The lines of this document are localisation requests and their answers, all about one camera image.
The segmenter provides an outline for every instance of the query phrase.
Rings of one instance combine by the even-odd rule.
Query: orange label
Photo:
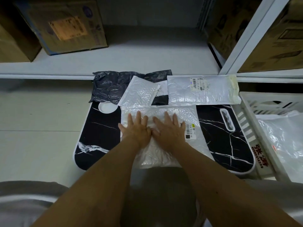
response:
[[[49,25],[61,41],[87,35],[86,28],[79,17],[50,21]]]

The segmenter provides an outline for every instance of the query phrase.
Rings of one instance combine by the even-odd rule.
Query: person's right arm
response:
[[[301,226],[262,193],[187,144],[185,123],[179,127],[175,114],[171,120],[166,112],[164,123],[156,117],[153,119],[159,130],[152,130],[153,138],[185,170],[213,227]]]

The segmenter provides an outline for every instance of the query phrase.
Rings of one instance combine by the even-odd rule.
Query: tile floor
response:
[[[71,186],[83,174],[72,154],[91,90],[86,80],[0,79],[0,181]]]

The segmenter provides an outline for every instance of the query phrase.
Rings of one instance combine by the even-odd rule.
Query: person's left hand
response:
[[[136,119],[133,122],[131,114],[127,118],[127,127],[124,127],[121,123],[118,124],[120,131],[122,132],[122,139],[131,139],[137,142],[139,148],[142,149],[149,144],[152,136],[151,129],[147,127],[148,117],[144,116],[141,119],[141,112],[138,111]]]

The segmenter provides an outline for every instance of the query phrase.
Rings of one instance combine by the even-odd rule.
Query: hand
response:
[[[135,122],[133,122],[131,114],[129,114],[126,128],[121,123],[118,124],[122,132],[122,139],[131,139],[138,143],[140,149],[146,147],[152,137],[151,129],[147,127],[148,119],[147,116],[141,119],[141,112],[138,111]]]
[[[186,144],[184,136],[186,125],[182,122],[181,127],[179,126],[176,114],[172,116],[172,120],[167,111],[164,115],[164,123],[157,117],[153,117],[159,131],[152,128],[152,136],[163,150],[173,153],[177,146]]]

